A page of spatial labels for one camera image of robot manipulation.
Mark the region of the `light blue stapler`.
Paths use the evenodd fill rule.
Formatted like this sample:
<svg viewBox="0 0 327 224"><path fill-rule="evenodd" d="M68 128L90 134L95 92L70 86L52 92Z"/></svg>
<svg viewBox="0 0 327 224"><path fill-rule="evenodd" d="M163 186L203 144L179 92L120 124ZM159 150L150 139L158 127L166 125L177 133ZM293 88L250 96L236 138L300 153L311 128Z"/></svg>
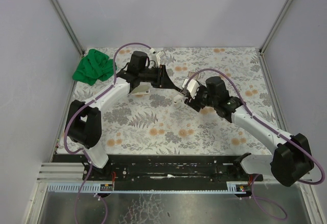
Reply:
<svg viewBox="0 0 327 224"><path fill-rule="evenodd" d="M190 92L186 89L183 88L180 90L181 95L183 95L184 97L190 97Z"/></svg>

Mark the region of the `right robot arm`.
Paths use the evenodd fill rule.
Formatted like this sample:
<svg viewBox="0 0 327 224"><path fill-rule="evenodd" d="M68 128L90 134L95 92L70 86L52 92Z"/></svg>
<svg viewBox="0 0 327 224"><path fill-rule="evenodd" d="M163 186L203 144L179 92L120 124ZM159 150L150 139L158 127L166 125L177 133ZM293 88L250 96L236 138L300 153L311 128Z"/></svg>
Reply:
<svg viewBox="0 0 327 224"><path fill-rule="evenodd" d="M238 97L230 96L219 76L210 77L202 85L197 80L186 79L185 103L196 111L212 107L217 115L244 129L259 140L270 155L246 153L240 157L241 168L248 174L274 177L290 187L314 168L309 142L302 134L291 135L248 111Z"/></svg>

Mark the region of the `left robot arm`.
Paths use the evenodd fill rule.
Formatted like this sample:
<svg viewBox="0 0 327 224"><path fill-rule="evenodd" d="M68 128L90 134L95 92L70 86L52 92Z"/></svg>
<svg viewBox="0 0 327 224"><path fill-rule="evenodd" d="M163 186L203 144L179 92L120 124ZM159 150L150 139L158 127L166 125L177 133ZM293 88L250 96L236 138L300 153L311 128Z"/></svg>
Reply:
<svg viewBox="0 0 327 224"><path fill-rule="evenodd" d="M83 151L89 163L102 169L108 162L108 155L99 144L102 135L102 113L125 98L142 82L150 83L153 88L173 89L182 92L170 79L166 66L155 63L150 67L149 56L141 51L134 51L126 69L120 70L114 84L105 87L98 94L85 101L74 100L69 107L64 130L64 147L69 154L74 154L67 146L67 139L80 145L77 151Z"/></svg>

